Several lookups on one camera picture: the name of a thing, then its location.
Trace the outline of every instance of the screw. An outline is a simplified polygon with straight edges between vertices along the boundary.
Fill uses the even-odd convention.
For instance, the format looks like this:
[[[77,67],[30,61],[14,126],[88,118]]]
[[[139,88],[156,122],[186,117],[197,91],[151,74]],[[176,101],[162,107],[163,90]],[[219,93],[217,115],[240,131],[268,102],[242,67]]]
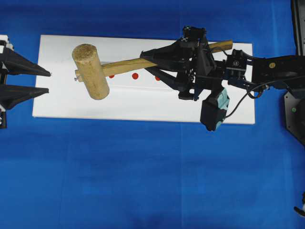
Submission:
[[[274,62],[270,63],[269,68],[275,68],[275,63]]]
[[[239,62],[238,61],[233,61],[233,66],[238,66]]]

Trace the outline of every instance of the wooden mallet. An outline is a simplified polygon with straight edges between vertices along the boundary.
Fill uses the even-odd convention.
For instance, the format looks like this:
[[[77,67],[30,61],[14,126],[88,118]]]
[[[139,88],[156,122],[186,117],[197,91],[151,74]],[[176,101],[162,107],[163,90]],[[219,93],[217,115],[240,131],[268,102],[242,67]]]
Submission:
[[[214,48],[212,51],[214,53],[221,52],[221,49],[232,49],[232,45],[233,41],[229,40],[210,44],[210,48]],[[107,76],[156,66],[142,58],[101,64],[96,47],[90,44],[77,46],[72,52],[72,57],[78,68],[75,71],[76,79],[85,83],[90,97],[96,100],[103,99],[109,94]]]

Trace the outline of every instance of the blue surface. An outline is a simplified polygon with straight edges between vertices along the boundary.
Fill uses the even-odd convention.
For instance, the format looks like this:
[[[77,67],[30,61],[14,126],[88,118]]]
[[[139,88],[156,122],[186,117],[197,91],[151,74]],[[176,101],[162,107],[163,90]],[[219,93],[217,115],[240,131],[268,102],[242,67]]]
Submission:
[[[295,52],[288,0],[0,7],[0,34],[33,62],[41,34],[176,39],[184,25],[205,27],[212,41],[251,42],[258,57]],[[34,86],[35,76],[7,83]],[[255,102],[255,125],[215,133],[201,124],[33,118],[33,101],[24,102],[1,130],[0,228],[303,229],[293,206],[305,191],[305,152],[284,128],[283,94],[271,89]]]

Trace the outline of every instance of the white platform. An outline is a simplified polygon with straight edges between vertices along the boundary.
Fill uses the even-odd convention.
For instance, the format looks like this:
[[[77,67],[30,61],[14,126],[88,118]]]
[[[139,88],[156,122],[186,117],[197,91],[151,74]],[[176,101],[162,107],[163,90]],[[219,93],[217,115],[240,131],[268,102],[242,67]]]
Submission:
[[[52,73],[51,77],[37,77],[36,87],[49,88],[50,93],[34,99],[34,117],[91,118],[146,121],[199,122],[201,101],[210,91],[205,90],[197,102],[178,99],[178,91],[170,89],[146,70],[136,70],[116,75],[110,79],[110,94],[103,100],[89,97],[85,85],[74,80],[76,69],[71,57],[79,44],[95,45],[102,62],[115,62],[138,58],[141,51],[172,44],[169,40],[145,40],[125,38],[77,37],[42,35],[38,64]],[[233,48],[252,55],[252,45],[234,43]],[[226,59],[223,53],[214,53],[216,60]],[[133,73],[139,78],[134,80]],[[251,80],[252,68],[246,72]],[[228,86],[231,112],[245,90]],[[254,124],[254,100],[246,98],[234,115],[225,123]]]

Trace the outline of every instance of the red dot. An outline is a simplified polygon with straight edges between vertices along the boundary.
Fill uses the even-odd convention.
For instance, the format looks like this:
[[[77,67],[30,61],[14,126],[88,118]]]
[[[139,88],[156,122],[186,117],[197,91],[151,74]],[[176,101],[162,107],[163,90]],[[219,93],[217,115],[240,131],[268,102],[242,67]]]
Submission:
[[[139,75],[138,75],[138,73],[134,73],[134,74],[132,74],[132,77],[133,77],[134,80],[136,80],[136,79],[139,78]]]

